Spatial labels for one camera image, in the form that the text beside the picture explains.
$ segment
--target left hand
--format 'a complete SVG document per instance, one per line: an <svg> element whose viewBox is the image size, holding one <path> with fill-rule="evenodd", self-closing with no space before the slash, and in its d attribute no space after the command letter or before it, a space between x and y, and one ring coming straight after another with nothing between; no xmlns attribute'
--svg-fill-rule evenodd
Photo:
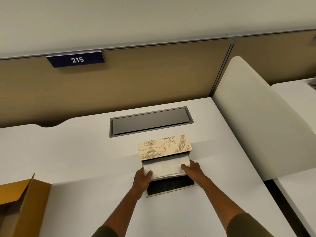
<svg viewBox="0 0 316 237"><path fill-rule="evenodd" d="M144 167L136 171L131 191L136 194L137 200L141 198L143 192L148 188L152 174L152 171L148 171L147 175L145 176Z"/></svg>

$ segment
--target forearm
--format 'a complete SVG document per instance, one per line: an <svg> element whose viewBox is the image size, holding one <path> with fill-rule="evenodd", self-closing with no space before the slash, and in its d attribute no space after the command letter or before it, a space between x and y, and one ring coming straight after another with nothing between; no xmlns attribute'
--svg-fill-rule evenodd
<svg viewBox="0 0 316 237"><path fill-rule="evenodd" d="M221 191L208 177L206 177L202 188L226 231L230 220L235 215L244 213L243 209Z"/></svg>
<svg viewBox="0 0 316 237"><path fill-rule="evenodd" d="M115 211L105 221L103 225L111 227L119 237L124 237L133 215L138 197L137 193L130 189Z"/></svg>

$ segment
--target number 215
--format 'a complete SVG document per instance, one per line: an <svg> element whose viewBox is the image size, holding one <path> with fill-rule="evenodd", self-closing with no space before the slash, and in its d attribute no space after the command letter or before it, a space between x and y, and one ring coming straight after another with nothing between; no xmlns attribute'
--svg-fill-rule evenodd
<svg viewBox="0 0 316 237"><path fill-rule="evenodd" d="M79 59L78 58L72 58L72 62L73 63L77 63L77 62L83 62L84 60L83 60L83 58L82 57L79 57Z"/></svg>

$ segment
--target hand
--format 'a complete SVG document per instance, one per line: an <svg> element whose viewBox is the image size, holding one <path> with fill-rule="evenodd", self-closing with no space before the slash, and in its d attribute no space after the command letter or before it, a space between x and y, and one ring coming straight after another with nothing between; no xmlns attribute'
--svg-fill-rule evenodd
<svg viewBox="0 0 316 237"><path fill-rule="evenodd" d="M143 192L148 188L152 174L152 171L148 171L147 175L145 176L144 167L136 171L131 191L136 194L137 200L141 198Z"/></svg>
<svg viewBox="0 0 316 237"><path fill-rule="evenodd" d="M190 160L190 167L185 164L181 165L181 169L192 179L194 180L201 188L204 188L210 179L204 175L203 171L200 168L199 163L195 163L193 160Z"/></svg>

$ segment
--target desk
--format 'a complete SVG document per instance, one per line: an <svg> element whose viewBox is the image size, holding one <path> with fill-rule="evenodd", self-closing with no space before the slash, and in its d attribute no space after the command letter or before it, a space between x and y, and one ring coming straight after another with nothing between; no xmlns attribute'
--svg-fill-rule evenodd
<svg viewBox="0 0 316 237"><path fill-rule="evenodd" d="M313 78L278 83L272 85L272 88L316 133L316 91L307 85L312 80ZM309 234L316 237L316 169L275 179L275 183Z"/></svg>
<svg viewBox="0 0 316 237"><path fill-rule="evenodd" d="M187 106L193 124L109 138L111 117ZM41 237L91 236L141 168L137 142L188 134L204 173L275 236L295 236L211 98L74 118L51 128L0 129L0 180L54 183ZM142 198L127 236L226 236L198 186Z"/></svg>

